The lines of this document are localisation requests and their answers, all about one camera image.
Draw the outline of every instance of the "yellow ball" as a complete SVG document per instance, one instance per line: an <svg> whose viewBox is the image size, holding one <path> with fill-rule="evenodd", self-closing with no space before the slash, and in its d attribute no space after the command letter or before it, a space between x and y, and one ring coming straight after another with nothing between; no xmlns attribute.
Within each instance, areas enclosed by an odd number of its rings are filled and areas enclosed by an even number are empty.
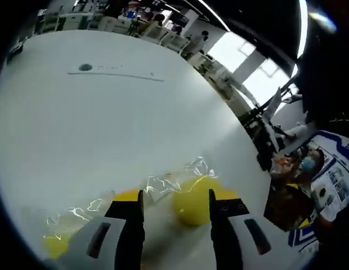
<svg viewBox="0 0 349 270"><path fill-rule="evenodd" d="M178 220L186 225L199 226L209 222L208 191L224 190L218 180L198 177L181 184L181 191L173 193L173 207Z"/></svg>

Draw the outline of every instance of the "face mask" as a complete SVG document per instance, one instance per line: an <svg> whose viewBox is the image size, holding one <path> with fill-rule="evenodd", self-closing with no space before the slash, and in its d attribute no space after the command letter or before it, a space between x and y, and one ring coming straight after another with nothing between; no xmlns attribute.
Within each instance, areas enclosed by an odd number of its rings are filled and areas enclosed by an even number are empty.
<svg viewBox="0 0 349 270"><path fill-rule="evenodd" d="M313 158L306 156L302 161L302 171L303 172L311 172L316 166L316 162Z"/></svg>

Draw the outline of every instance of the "white tabletop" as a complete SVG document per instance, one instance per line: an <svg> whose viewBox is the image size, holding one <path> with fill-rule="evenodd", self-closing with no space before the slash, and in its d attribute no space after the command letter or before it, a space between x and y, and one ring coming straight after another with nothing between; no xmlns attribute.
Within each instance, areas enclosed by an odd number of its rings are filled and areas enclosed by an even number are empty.
<svg viewBox="0 0 349 270"><path fill-rule="evenodd" d="M164 81L70 75L123 65ZM0 82L0 192L14 221L50 212L203 156L262 216L269 175L217 92L178 54L125 35L62 31L28 40Z"/></svg>

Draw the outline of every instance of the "desk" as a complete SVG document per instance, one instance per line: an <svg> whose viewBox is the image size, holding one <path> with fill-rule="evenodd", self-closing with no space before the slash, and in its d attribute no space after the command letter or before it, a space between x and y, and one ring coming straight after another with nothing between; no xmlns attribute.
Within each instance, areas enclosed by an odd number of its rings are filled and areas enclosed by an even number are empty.
<svg viewBox="0 0 349 270"><path fill-rule="evenodd" d="M163 82L68 74L85 63L146 70ZM269 228L267 237L281 234L262 216L270 177L259 167L250 137L178 54L126 35L60 31L29 39L3 71L0 192L17 229L40 257L43 250L31 238L37 228L23 221L24 209L61 211L106 190L135 187L150 174L182 168L200 155L221 181L235 187L264 230ZM198 269L215 269L208 227L202 230L207 238L187 259L174 256L168 269L190 269L187 263L197 267L196 262L204 264ZM288 246L278 249L290 252ZM277 253L249 253L244 259L251 266L287 266Z"/></svg>

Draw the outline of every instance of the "white table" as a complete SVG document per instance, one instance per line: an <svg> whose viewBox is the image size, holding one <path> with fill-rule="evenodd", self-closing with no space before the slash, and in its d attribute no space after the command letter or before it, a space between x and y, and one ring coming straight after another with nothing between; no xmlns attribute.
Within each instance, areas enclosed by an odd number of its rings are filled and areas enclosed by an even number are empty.
<svg viewBox="0 0 349 270"><path fill-rule="evenodd" d="M164 81L68 74L84 63L130 66ZM21 217L24 208L57 212L106 190L135 187L149 174L182 168L200 155L220 180L235 187L267 237L281 234L262 216L270 179L257 163L251 139L216 91L178 54L125 35L62 31L28 40L2 74L0 192L38 253L35 228ZM178 264L182 259L214 269L212 242L203 239L206 245L198 244L196 254L188 260L174 256L176 263L168 267L189 269ZM283 242L275 250L290 254ZM288 263L278 256L249 253L245 266L269 262L283 269Z"/></svg>

